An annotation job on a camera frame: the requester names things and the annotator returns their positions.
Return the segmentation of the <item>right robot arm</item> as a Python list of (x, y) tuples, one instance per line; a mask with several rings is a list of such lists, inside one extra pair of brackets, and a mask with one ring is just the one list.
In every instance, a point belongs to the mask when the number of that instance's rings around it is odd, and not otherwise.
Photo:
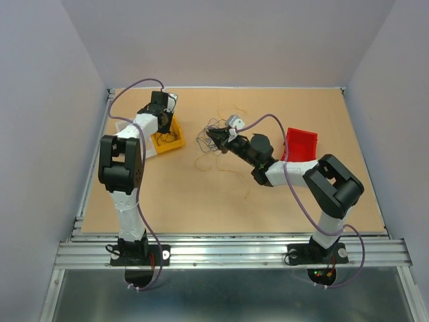
[(348, 263), (341, 233), (347, 215), (365, 189), (338, 158), (326, 154), (319, 160), (286, 162), (273, 157), (273, 147), (263, 134), (246, 138), (231, 127), (210, 128), (206, 134), (222, 153), (232, 152), (250, 164), (251, 174), (261, 186), (302, 186), (311, 192), (321, 215), (307, 243), (288, 245), (287, 265)]

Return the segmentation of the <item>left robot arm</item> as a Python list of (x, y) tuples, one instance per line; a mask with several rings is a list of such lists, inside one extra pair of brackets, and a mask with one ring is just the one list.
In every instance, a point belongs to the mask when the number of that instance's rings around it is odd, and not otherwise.
[(126, 126), (114, 135), (104, 135), (99, 149), (99, 182), (109, 192), (120, 231), (116, 246), (107, 246), (112, 260), (126, 264), (154, 265), (147, 232), (151, 231), (139, 206), (139, 190), (146, 161), (146, 141), (156, 133), (170, 130), (178, 96), (163, 90), (153, 91), (151, 101), (140, 109), (134, 119), (114, 117)]

